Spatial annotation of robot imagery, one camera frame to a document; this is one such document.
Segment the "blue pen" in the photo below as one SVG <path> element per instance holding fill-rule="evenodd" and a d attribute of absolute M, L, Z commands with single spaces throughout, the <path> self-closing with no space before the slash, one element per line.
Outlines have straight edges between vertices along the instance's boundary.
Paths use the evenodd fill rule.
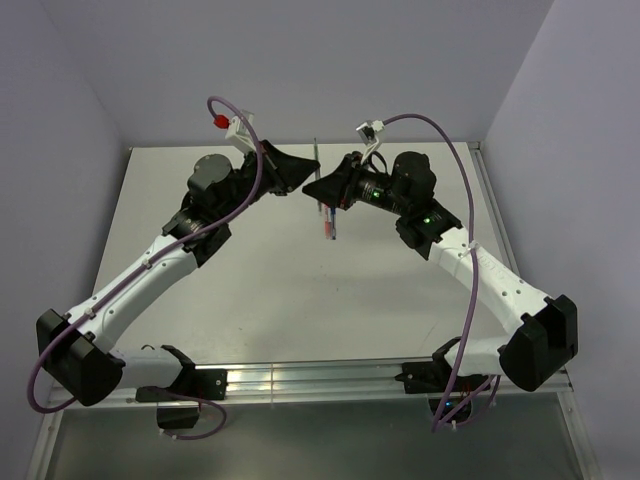
<path fill-rule="evenodd" d="M 336 240 L 337 230 L 336 230 L 336 208 L 335 207 L 330 207 L 329 216 L 330 216 L 330 239 Z"/>

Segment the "red highlighter pen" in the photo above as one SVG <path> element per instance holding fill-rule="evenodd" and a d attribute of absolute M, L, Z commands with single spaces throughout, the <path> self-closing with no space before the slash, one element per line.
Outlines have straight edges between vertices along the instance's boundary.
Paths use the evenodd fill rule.
<path fill-rule="evenodd" d="M 323 210 L 325 238 L 327 240 L 331 240 L 332 239 L 331 210 L 325 204 L 322 204 L 322 210 Z"/>

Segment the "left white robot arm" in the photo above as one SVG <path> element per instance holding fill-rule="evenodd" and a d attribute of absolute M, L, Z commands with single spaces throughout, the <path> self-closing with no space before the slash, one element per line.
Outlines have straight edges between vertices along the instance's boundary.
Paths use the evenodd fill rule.
<path fill-rule="evenodd" d="M 203 266 L 230 238 L 228 217 L 267 193 L 286 196 L 320 168 L 263 140 L 239 168 L 221 154 L 200 158 L 187 180 L 180 210 L 145 253 L 85 302 L 36 322 L 44 370 L 84 406 L 118 389 L 136 388 L 183 399 L 195 386 L 196 365 L 179 349 L 162 345 L 117 352 L 120 336 L 173 284 Z"/>

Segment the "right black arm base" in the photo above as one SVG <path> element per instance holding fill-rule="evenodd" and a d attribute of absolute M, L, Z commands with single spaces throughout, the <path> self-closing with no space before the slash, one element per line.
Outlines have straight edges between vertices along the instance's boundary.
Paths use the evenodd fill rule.
<path fill-rule="evenodd" d="M 394 377 L 394 380 L 403 384 L 406 394 L 443 394 L 452 372 L 451 366 L 445 359 L 445 354 L 457 343 L 458 338 L 447 342 L 436 350 L 428 361 L 402 363 L 401 371 Z M 457 376 L 452 394 L 445 402 L 443 416 L 449 414 L 487 380 L 488 376 L 478 374 Z"/>

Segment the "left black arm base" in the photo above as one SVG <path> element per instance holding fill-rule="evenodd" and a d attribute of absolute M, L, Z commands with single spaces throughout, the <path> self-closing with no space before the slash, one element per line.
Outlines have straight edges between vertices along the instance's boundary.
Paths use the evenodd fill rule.
<path fill-rule="evenodd" d="M 200 419 L 205 405 L 222 401 L 226 396 L 228 371 L 221 368 L 194 368 L 181 374 L 169 387 L 141 387 L 136 390 L 137 403 L 193 402 L 194 407 L 156 408 L 156 422 L 165 431 L 191 430 Z"/>

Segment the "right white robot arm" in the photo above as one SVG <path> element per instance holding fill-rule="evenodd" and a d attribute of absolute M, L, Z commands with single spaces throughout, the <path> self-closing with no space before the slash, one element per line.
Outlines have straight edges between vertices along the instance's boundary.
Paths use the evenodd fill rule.
<path fill-rule="evenodd" d="M 364 202 L 396 214 L 401 240 L 468 288 L 502 325 L 502 337 L 456 337 L 436 350 L 419 376 L 428 391 L 496 375 L 533 392 L 577 355 L 577 307 L 565 295 L 552 298 L 526 283 L 470 239 L 461 221 L 436 200 L 436 182 L 424 154 L 403 152 L 382 173 L 369 170 L 354 152 L 303 192 L 335 209 Z"/>

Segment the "aluminium mounting rail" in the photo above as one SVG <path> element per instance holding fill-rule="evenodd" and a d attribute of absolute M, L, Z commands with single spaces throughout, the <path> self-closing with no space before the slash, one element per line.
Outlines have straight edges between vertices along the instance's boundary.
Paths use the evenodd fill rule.
<path fill-rule="evenodd" d="M 359 400 L 395 400 L 409 395 L 426 397 L 429 401 L 443 394 L 406 394 L 403 384 L 395 381 L 401 364 L 428 361 L 430 358 L 369 359 L 343 361 L 312 361 L 253 364 L 200 364 L 194 368 L 221 368 L 228 371 L 225 399 L 219 404 L 279 404 L 319 403 Z M 119 408 L 153 406 L 137 403 L 136 390 L 147 387 L 149 379 L 121 383 L 105 398 L 88 408 Z M 572 392 L 573 385 L 566 370 L 552 375 L 533 393 Z"/>

